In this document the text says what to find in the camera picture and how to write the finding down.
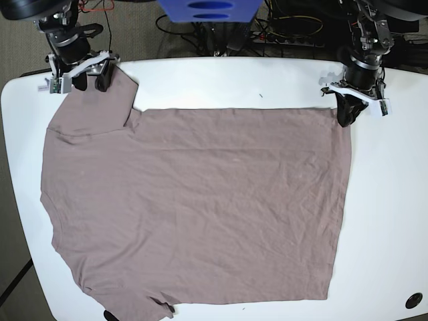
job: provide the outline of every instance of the t-shirt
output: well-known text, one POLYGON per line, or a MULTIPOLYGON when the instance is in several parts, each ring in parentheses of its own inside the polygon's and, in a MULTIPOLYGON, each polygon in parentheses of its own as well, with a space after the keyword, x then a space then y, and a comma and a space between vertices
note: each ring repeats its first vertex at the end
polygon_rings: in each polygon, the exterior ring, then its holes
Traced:
POLYGON ((46 132, 41 202, 82 291, 120 321, 325 300, 351 160, 335 110, 141 112, 137 87, 90 80, 46 132))

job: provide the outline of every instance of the red wire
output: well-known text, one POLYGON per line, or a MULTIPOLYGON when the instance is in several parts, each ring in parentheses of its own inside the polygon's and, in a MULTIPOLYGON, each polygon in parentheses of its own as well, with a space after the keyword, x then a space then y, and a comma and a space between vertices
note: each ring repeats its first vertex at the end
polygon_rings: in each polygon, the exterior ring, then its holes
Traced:
POLYGON ((86 9, 84 0, 79 1, 79 9, 83 11, 111 11, 114 9, 114 0, 110 0, 112 6, 110 8, 102 8, 102 9, 86 9))

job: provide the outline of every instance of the white table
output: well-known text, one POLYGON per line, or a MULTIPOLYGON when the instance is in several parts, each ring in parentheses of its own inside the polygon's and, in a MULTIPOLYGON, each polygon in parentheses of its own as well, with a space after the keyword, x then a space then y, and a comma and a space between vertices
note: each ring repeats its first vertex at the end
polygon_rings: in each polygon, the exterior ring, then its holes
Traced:
MULTIPOLYGON (((128 62, 140 86, 135 107, 334 107, 318 80, 332 62, 197 58, 128 62)), ((46 74, 12 80, 1 97, 7 154, 19 214, 41 286, 59 321, 102 321, 103 307, 75 285, 51 246, 39 201, 45 130, 65 96, 37 92, 46 74)), ((398 320, 428 312, 428 76, 387 70, 394 114, 363 113, 352 126, 352 170, 326 301, 176 306, 177 321, 398 320), (405 302, 425 295, 414 309, 405 302)))

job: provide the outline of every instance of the blue object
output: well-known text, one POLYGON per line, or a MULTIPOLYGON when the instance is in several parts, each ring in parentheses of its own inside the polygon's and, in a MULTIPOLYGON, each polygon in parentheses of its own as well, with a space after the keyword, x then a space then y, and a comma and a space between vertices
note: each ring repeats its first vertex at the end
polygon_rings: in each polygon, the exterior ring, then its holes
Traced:
POLYGON ((172 22, 250 22, 263 0, 158 0, 172 22))

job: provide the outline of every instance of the shirt sleeve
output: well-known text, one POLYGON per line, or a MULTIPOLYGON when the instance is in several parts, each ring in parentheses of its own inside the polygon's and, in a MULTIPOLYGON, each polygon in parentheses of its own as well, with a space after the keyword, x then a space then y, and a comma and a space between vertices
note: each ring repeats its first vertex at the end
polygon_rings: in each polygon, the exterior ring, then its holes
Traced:
POLYGON ((73 88, 49 124, 49 129, 68 136, 103 134, 123 128, 128 120, 138 85, 115 67, 107 92, 95 89, 96 77, 88 77, 84 92, 73 88))
POLYGON ((173 318, 168 304, 161 304, 141 291, 127 288, 103 290, 84 289, 85 293, 101 303, 119 321, 159 321, 164 317, 173 318))

